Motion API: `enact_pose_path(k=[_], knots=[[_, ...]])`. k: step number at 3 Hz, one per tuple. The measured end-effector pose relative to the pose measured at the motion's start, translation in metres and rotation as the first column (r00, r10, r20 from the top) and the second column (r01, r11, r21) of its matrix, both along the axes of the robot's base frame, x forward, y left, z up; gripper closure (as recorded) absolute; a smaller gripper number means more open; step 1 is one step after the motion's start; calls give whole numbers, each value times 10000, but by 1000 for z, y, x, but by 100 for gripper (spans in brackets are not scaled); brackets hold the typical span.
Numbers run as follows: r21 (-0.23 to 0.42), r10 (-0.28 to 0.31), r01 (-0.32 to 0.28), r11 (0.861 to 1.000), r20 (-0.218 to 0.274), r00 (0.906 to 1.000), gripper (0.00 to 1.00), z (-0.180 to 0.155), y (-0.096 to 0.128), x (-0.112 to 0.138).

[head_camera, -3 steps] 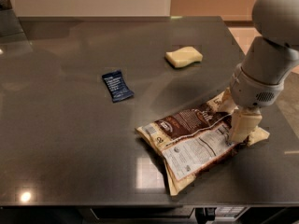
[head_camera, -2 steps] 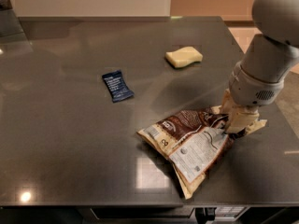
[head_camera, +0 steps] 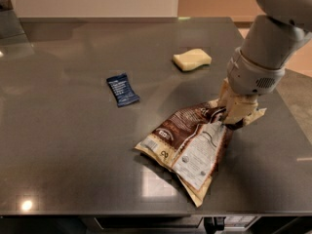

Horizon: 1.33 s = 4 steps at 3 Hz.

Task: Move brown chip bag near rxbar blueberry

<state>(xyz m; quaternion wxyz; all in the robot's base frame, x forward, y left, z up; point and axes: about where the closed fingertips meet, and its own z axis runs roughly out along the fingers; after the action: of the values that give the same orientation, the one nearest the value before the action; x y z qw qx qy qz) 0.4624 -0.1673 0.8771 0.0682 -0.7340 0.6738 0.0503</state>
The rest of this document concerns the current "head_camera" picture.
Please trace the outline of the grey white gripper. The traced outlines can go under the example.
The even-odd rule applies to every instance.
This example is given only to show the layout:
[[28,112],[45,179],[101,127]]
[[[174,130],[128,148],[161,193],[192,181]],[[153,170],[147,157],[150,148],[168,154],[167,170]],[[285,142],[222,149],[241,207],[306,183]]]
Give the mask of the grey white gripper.
[[[257,95],[273,92],[284,75],[284,67],[261,67],[244,57],[237,48],[228,62],[227,78],[222,81],[217,100],[218,106],[226,107],[223,123],[235,124],[253,113],[258,106]],[[231,89],[239,95],[231,94]]]

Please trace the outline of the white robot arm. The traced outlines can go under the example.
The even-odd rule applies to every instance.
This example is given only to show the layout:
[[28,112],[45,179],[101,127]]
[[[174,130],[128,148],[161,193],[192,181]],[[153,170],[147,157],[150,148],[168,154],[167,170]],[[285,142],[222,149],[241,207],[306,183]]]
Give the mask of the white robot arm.
[[271,93],[285,75],[285,64],[311,40],[312,0],[256,0],[263,14],[227,66],[217,104],[225,124],[248,124],[262,116],[257,98]]

